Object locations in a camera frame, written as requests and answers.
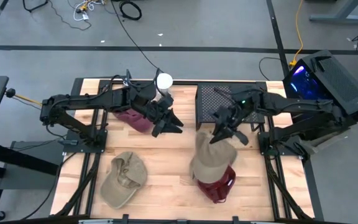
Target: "black aluminum frame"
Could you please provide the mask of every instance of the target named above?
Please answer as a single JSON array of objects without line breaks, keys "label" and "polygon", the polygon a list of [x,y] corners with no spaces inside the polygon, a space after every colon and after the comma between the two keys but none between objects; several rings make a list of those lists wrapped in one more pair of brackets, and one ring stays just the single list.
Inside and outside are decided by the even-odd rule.
[{"label": "black aluminum frame", "polygon": [[[73,89],[71,91],[72,95],[79,95],[80,94],[82,84],[83,84],[83,79],[84,78],[77,78],[75,80],[74,85],[73,85]],[[99,87],[105,86],[106,84],[108,84],[108,82],[110,82],[109,77],[98,77],[97,79],[102,79],[99,82]],[[140,79],[140,80],[137,80],[137,81],[138,82],[149,82],[150,80],[151,79]],[[112,83],[113,84],[122,84],[122,80],[113,80]],[[227,83],[242,83],[242,81],[233,81],[233,80],[228,80],[228,81],[225,81],[225,80],[174,80],[173,81],[174,85],[198,85],[199,83],[225,83],[225,84],[227,84]],[[103,114],[102,119],[107,119],[107,115]],[[267,117],[267,121],[268,121],[269,128],[273,128],[274,123],[273,123],[273,119],[272,119],[271,116]],[[258,125],[257,127],[253,127],[254,130],[256,130],[257,128],[259,128],[260,131],[265,131],[265,126],[264,125]],[[95,159],[99,160],[100,156],[101,155],[99,153],[96,154]],[[267,166],[267,163],[270,162],[271,158],[269,156],[264,156],[264,159],[265,159],[265,165]],[[303,162],[304,166],[305,166],[305,164],[310,164],[310,162],[306,161],[305,158],[304,158],[304,160],[302,160],[302,162]],[[283,167],[282,167],[282,162],[281,162],[280,155],[276,156],[275,163],[276,163],[276,169],[277,169],[278,178],[282,182],[283,186],[286,187],[285,186],[285,177],[284,177],[284,173],[283,173]],[[81,178],[82,179],[83,179],[83,176],[85,176],[85,174],[86,174],[88,164],[89,164],[89,155],[87,156],[87,154],[85,154],[85,158],[84,158],[84,162],[83,162],[83,166],[82,166],[82,170],[81,170]],[[316,191],[316,189],[317,189],[316,188],[316,182],[314,180],[314,177],[308,178],[308,174],[306,173],[306,168],[305,168],[305,177],[307,179],[308,186],[310,187],[310,185],[313,185],[313,186],[310,187],[311,189],[313,189],[312,192],[316,193],[316,195],[311,195],[310,194],[312,205],[313,205],[313,210],[314,210],[314,215],[316,217],[316,220],[323,221],[323,216],[322,216],[323,213],[321,211],[321,205],[319,204],[319,198],[318,198],[318,194],[317,194],[317,191]],[[95,183],[96,183],[96,176],[94,177],[94,179],[90,183],[90,188],[89,188],[89,192],[88,192],[88,199],[87,199],[87,202],[86,202],[86,213],[85,214],[89,215],[89,216],[91,215],[92,203],[93,203],[93,197],[94,197],[95,184],[93,184],[93,181],[95,181]],[[272,179],[270,179],[270,178],[268,178],[268,187],[269,187],[269,193],[270,193],[270,200],[271,200],[271,203],[272,203],[273,217],[274,217],[275,220],[278,220],[278,219],[281,218],[281,216],[280,216],[280,211],[278,209],[277,195],[276,195],[276,191],[275,191],[275,184],[272,181]],[[74,213],[73,213],[74,215],[78,215],[78,212],[80,210],[81,199],[82,198],[79,198],[79,200],[77,201],[78,205],[75,206]],[[285,200],[284,196],[282,197],[282,200],[283,200],[283,204],[284,204],[285,218],[286,219],[292,219],[292,217],[291,217],[291,208],[290,208],[288,202]],[[235,218],[236,217],[233,217],[233,220],[232,221],[227,221],[227,223],[235,222],[235,220],[236,220]],[[165,221],[169,221],[169,220],[136,220],[136,221],[139,221],[139,222],[154,222],[154,221],[156,221],[156,223],[161,223],[161,222],[165,222]],[[178,222],[178,223],[180,222],[180,220],[171,220],[171,221],[172,222]],[[186,222],[187,223],[188,222],[215,223],[216,221],[186,220]]]}]

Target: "wooden tabletop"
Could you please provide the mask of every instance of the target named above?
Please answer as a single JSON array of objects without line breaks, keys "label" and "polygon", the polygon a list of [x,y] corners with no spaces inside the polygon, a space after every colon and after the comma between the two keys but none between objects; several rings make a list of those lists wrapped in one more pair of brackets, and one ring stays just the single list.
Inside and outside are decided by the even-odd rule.
[{"label": "wooden tabletop", "polygon": [[[98,79],[84,79],[81,95],[97,94]],[[282,82],[267,82],[269,92],[285,96]],[[189,163],[195,153],[195,93],[196,85],[174,85],[173,110],[184,123],[181,134],[142,134],[118,121],[111,113],[106,150],[101,156],[96,190],[92,206],[92,218],[122,218],[129,214],[135,219],[188,219],[188,220],[273,220],[269,187],[264,158],[260,155],[256,139],[257,131],[250,124],[239,129],[249,138],[248,145],[238,139],[228,141],[237,148],[238,157],[233,165],[237,178],[225,203],[214,204],[197,188],[189,176]],[[76,111],[75,118],[90,124],[93,110]],[[291,117],[282,113],[273,117],[275,126],[291,125]],[[201,129],[213,130],[213,124],[203,124]],[[111,160],[125,151],[134,151],[147,168],[146,185],[120,209],[113,209],[100,197],[99,188],[110,170]],[[62,168],[58,180],[51,214],[58,212],[70,199],[78,186],[84,154],[73,156]],[[313,208],[306,184],[302,162],[296,156],[282,156],[283,173],[288,191],[309,216]],[[282,197],[276,188],[280,216],[284,216]],[[84,191],[81,212],[84,213],[88,189]]]}]

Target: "desk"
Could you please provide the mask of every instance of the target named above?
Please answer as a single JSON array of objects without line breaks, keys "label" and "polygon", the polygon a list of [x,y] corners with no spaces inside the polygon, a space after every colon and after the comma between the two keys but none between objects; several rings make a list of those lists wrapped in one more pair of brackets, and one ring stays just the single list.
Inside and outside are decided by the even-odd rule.
[{"label": "desk", "polygon": [[[99,79],[84,79],[79,92],[81,95],[97,94],[98,87]],[[267,82],[267,89],[285,96],[282,82]],[[239,127],[248,136],[248,145],[242,145],[236,138],[229,139],[238,149],[238,157],[233,166],[237,179],[225,203],[213,204],[191,181],[188,166],[195,153],[196,90],[196,85],[172,87],[175,99],[173,110],[184,123],[182,134],[160,134],[153,138],[150,134],[138,133],[112,114],[108,115],[108,140],[100,159],[91,218],[122,218],[123,214],[129,214],[130,219],[231,220],[232,216],[238,216],[240,220],[273,220],[265,161],[259,152],[257,131],[251,132],[250,124]],[[75,118],[90,124],[92,114],[93,110],[76,111]],[[291,117],[285,113],[273,117],[273,121],[276,126],[291,125]],[[212,130],[213,124],[202,124],[201,129]],[[99,196],[99,188],[110,170],[111,160],[124,151],[137,153],[144,161],[149,176],[146,185],[124,207],[115,210]],[[77,154],[63,166],[51,214],[62,209],[76,190],[83,158],[84,154]],[[313,217],[302,161],[295,156],[281,158],[288,191],[303,211]],[[87,192],[86,189],[80,214],[85,210]],[[283,203],[277,188],[276,193],[280,216],[284,217]]]}]

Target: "purple light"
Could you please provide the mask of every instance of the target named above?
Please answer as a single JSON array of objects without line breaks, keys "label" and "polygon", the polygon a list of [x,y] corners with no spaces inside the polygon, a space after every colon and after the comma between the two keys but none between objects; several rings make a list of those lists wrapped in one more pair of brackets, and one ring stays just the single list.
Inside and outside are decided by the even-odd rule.
[{"label": "purple light", "polygon": [[305,69],[305,68],[304,68],[303,66],[300,66],[300,67],[295,71],[294,75],[295,75],[295,74],[298,74],[298,73],[300,73],[300,72],[302,72],[304,69]]}]

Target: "cap brim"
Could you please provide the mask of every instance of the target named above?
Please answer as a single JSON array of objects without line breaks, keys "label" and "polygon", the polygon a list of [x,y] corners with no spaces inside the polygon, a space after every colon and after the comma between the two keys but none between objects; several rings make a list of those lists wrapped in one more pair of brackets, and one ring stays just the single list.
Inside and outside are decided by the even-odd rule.
[{"label": "cap brim", "polygon": [[100,188],[102,199],[112,208],[121,208],[135,194],[137,188],[126,188],[119,184],[117,174],[107,175]]},{"label": "cap brim", "polygon": [[201,181],[202,183],[212,184],[223,177],[229,164],[230,162],[228,161],[219,167],[208,167],[201,163],[197,157],[195,157],[191,161],[191,169],[197,180]]}]

